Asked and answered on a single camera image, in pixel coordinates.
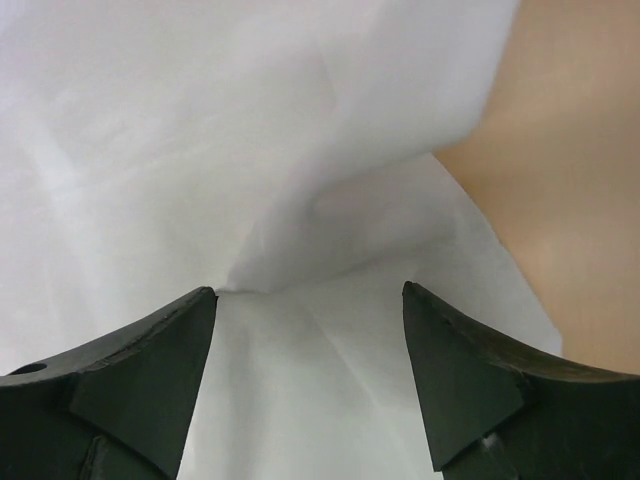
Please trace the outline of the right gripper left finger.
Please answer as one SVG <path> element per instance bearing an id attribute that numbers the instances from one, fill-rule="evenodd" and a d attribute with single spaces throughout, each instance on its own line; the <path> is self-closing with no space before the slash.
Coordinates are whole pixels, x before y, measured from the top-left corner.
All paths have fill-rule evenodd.
<path id="1" fill-rule="evenodd" d="M 176 478 L 217 300 L 200 287 L 2 376 L 2 478 Z"/>

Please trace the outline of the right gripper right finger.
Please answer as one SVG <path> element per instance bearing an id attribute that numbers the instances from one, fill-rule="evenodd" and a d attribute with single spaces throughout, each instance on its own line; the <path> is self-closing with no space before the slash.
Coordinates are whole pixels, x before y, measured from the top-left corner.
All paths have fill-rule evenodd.
<path id="1" fill-rule="evenodd" d="M 446 479 L 635 479 L 639 379 L 547 354 L 422 286 L 403 322 L 433 469 Z"/>

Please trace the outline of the white long sleeve shirt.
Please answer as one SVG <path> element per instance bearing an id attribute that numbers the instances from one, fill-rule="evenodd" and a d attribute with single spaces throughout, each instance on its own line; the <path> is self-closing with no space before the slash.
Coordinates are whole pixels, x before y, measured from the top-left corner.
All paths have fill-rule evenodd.
<path id="1" fill-rule="evenodd" d="M 5 1 L 1 369 L 201 285 L 184 479 L 430 479 L 401 291 L 561 340 L 433 157 L 515 1 Z"/>

